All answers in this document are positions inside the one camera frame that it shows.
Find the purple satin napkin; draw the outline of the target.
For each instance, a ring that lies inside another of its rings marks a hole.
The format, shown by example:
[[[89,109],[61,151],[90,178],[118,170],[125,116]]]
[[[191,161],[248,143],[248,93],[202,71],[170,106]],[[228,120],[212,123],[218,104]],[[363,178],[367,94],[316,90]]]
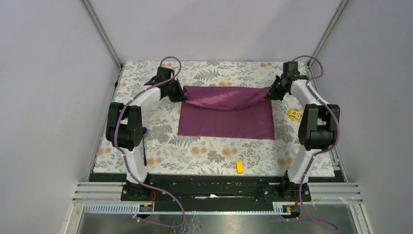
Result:
[[[184,86],[178,134],[191,137],[275,139],[269,87]]]

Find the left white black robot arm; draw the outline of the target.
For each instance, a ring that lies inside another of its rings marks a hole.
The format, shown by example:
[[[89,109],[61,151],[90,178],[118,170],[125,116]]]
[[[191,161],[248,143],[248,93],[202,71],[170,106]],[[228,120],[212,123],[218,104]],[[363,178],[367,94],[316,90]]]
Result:
[[[148,176],[147,160],[144,149],[143,111],[164,97],[172,102],[186,100],[177,79],[179,72],[159,66],[156,75],[147,81],[142,90],[126,103],[112,102],[109,106],[106,140],[112,143],[122,156],[126,167],[127,180],[134,183],[132,194],[139,200],[149,198],[151,191],[177,198],[170,192],[145,183]]]

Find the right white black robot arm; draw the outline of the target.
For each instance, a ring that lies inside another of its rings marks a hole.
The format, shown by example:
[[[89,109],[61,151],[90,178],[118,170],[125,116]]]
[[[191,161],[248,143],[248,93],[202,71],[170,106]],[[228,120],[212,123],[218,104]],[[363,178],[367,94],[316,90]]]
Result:
[[[300,148],[280,184],[272,191],[263,189],[264,198],[272,195],[276,201],[310,201],[308,174],[316,156],[337,145],[340,107],[328,103],[316,92],[310,78],[300,74],[296,61],[283,63],[282,74],[276,76],[267,98],[282,100],[286,94],[294,96],[304,107],[298,129]]]

